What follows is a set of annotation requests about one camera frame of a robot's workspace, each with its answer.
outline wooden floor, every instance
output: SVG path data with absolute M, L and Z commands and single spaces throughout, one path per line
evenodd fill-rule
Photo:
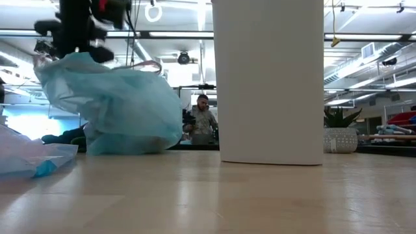
M 1 234 L 416 233 L 416 159 L 220 162 L 217 151 L 85 157 L 0 182 Z

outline white pillar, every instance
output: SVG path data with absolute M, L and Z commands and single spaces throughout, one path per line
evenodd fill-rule
M 212 0 L 223 161 L 322 164 L 322 0 Z

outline plastic bag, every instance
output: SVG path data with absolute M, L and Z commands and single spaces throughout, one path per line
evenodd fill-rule
M 161 76 L 112 70 L 88 53 L 72 53 L 35 73 L 52 105 L 88 121 L 87 154 L 157 153 L 181 139 L 181 101 Z
M 78 146 L 65 144 L 43 145 L 40 139 L 31 140 L 0 125 L 0 176 L 42 177 L 70 162 Z

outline light blue plastic bag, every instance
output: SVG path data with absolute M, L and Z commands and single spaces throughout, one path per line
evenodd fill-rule
M 112 70 L 88 53 L 72 53 L 35 73 L 52 105 L 88 121 L 88 154 L 157 153 L 181 139 L 181 101 L 161 76 Z

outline light wood floor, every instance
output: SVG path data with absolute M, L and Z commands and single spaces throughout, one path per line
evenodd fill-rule
M 80 156 L 0 182 L 1 234 L 416 233 L 416 159 L 327 155 L 324 166 L 220 162 L 219 152 Z

